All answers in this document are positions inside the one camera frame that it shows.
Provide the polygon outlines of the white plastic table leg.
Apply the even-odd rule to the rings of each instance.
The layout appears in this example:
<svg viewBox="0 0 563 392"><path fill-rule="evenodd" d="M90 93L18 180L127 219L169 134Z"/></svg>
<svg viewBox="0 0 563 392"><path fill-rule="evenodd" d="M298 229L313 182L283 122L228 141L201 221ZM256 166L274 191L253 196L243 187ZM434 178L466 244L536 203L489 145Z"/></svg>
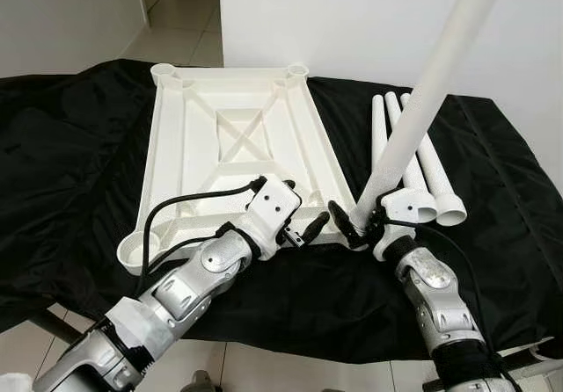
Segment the white plastic table leg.
<svg viewBox="0 0 563 392"><path fill-rule="evenodd" d="M385 152L387 162L391 164L391 148L405 147L407 154L417 154L423 136L438 114L443 100L448 95L451 76L464 54L470 50L486 22L487 15L494 8L496 0L456 0L445 22L435 49L427 58L426 65L414 86L411 98L406 101L405 110L398 123L398 130L391 137ZM357 230L369 227L373 213L377 210L379 196L365 192L349 212L351 223Z"/></svg>
<svg viewBox="0 0 563 392"><path fill-rule="evenodd" d="M407 154L405 147L391 148L391 164L384 156L402 113L403 104L394 91L371 98L371 174L365 192L375 196L398 190L415 165L414 152Z"/></svg>
<svg viewBox="0 0 563 392"><path fill-rule="evenodd" d="M384 102L386 103L386 112L391 123L391 133L395 134L398 130L402 107L399 105L398 96L394 91L384 94ZM411 156L410 163L407 164L405 174L403 174L402 182L405 185L405 190L413 195L415 207L419 211L420 221L430 222L437 218L437 204L435 204L434 195L431 195L431 192L428 190L425 175L423 175L417 155Z"/></svg>
<svg viewBox="0 0 563 392"><path fill-rule="evenodd" d="M440 226L458 226L467 218L465 204L454 191L448 179L447 171L442 166L437 150L430 136L425 134L417 150L417 159L427 182L428 190L435 198L438 215L435 223Z"/></svg>

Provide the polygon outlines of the black table cloth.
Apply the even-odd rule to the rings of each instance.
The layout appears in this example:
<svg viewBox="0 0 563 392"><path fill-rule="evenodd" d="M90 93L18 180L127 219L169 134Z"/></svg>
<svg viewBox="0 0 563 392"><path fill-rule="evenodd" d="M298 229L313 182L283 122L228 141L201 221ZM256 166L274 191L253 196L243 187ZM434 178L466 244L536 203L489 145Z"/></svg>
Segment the black table cloth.
<svg viewBox="0 0 563 392"><path fill-rule="evenodd" d="M138 215L150 70L0 78L0 332L56 303L97 320L134 290L115 251ZM558 188L490 99L450 96L430 136L468 211L431 251L481 303L495 348L559 336ZM401 284L338 244L253 263L186 336L349 364L427 357Z"/></svg>

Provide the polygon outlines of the black metal table leg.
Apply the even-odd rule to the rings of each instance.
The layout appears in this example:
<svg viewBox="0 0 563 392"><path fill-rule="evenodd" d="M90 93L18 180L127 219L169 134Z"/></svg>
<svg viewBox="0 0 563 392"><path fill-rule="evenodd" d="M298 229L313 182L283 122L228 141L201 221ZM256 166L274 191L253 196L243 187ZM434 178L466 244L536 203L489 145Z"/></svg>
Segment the black metal table leg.
<svg viewBox="0 0 563 392"><path fill-rule="evenodd" d="M79 330L65 323L63 319L48 309L33 313L27 320L29 323L37 325L37 327L51 333L51 335L68 345L73 345L82 337L82 333Z"/></svg>

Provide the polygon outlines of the white crumpled paper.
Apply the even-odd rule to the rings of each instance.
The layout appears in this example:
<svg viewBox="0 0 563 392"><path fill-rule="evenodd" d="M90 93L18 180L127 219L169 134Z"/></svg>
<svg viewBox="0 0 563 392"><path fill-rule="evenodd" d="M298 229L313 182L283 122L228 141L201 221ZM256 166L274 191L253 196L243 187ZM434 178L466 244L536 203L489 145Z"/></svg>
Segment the white crumpled paper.
<svg viewBox="0 0 563 392"><path fill-rule="evenodd" d="M0 392L33 392L33 377L25 373L0 374Z"/></svg>

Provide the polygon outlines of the white metal frame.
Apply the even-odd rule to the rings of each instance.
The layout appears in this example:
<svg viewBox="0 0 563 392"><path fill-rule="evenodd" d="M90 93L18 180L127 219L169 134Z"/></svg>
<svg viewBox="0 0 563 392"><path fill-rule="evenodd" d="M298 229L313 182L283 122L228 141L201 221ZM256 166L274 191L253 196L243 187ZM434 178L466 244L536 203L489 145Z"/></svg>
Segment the white metal frame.
<svg viewBox="0 0 563 392"><path fill-rule="evenodd" d="M502 361L508 373L516 380L547 374L562 365L563 343L559 340L543 341L519 351L504 353Z"/></svg>

